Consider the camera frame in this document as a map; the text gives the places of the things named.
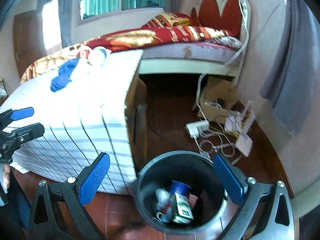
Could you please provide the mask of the person's left hand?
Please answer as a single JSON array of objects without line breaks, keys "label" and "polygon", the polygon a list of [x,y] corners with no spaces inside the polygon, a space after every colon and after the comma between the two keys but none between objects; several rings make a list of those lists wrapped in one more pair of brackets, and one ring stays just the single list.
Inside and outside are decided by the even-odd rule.
[{"label": "person's left hand", "polygon": [[8,164],[3,165],[3,186],[6,190],[10,186],[10,166]]}]

